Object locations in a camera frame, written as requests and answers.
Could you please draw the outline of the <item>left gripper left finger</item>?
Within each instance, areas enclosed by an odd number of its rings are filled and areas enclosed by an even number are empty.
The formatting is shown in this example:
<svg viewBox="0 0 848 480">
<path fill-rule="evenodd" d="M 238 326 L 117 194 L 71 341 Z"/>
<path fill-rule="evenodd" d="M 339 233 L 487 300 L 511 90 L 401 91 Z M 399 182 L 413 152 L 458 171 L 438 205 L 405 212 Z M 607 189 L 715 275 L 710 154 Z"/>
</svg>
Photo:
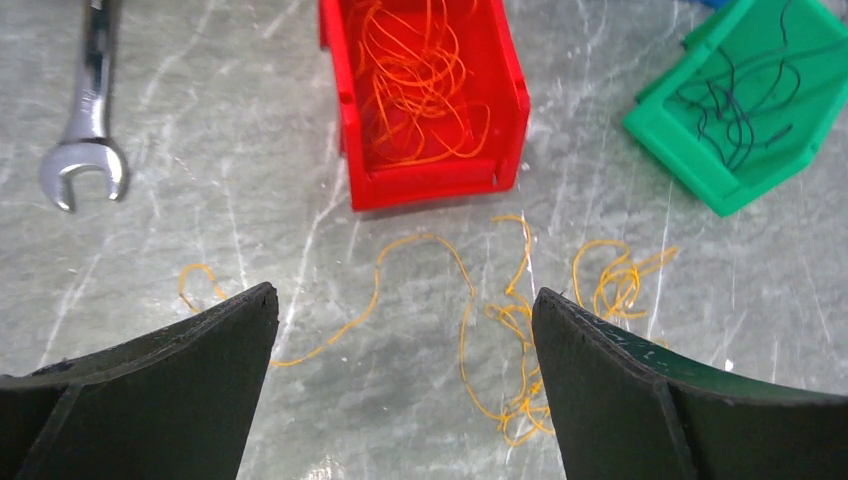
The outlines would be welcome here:
<svg viewBox="0 0 848 480">
<path fill-rule="evenodd" d="M 233 479 L 272 346 L 258 284 L 123 344 L 1 379 L 5 479 Z"/>
</svg>

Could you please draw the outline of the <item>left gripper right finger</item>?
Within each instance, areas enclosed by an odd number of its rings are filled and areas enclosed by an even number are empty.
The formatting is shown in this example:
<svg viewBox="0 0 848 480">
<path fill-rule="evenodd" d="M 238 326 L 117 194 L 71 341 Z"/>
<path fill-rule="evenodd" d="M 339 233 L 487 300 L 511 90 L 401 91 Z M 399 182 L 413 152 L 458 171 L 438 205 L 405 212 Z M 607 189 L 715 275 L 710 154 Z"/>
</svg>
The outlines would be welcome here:
<svg viewBox="0 0 848 480">
<path fill-rule="evenodd" d="M 847 399 L 726 372 L 543 288 L 538 362 L 570 479 L 843 479 Z"/>
</svg>

